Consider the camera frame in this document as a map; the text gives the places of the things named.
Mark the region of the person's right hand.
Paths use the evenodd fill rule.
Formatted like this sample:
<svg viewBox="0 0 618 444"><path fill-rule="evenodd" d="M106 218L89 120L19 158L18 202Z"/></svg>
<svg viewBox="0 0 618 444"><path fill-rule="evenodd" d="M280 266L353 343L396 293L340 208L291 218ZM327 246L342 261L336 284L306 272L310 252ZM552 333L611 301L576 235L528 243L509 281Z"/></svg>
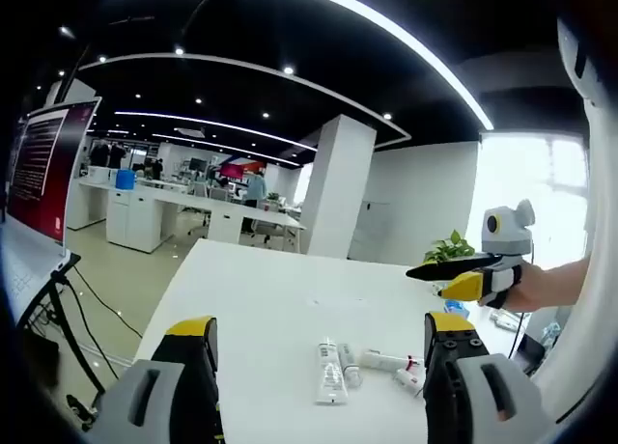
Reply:
<svg viewBox="0 0 618 444"><path fill-rule="evenodd" d="M534 264L521 267L520 281L508 290L503 307L518 313L532 313L545 304L546 274Z"/></svg>

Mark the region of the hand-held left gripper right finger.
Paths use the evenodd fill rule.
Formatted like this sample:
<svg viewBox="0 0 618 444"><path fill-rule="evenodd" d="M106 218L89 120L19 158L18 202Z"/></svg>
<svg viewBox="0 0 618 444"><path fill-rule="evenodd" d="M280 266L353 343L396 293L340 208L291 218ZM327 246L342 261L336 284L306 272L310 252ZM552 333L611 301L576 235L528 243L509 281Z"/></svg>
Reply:
<svg viewBox="0 0 618 444"><path fill-rule="evenodd" d="M537 443L554 427L539 388L518 365L490 354L457 314L424 318L423 399L429 443Z"/></svg>

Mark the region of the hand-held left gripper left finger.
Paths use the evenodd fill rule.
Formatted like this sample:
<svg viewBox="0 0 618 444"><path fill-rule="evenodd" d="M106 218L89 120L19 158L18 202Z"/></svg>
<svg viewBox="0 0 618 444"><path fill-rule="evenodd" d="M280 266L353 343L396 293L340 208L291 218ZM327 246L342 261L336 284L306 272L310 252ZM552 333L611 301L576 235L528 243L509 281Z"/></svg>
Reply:
<svg viewBox="0 0 618 444"><path fill-rule="evenodd" d="M100 398L89 443L223 443L217 322L182 320Z"/></svg>

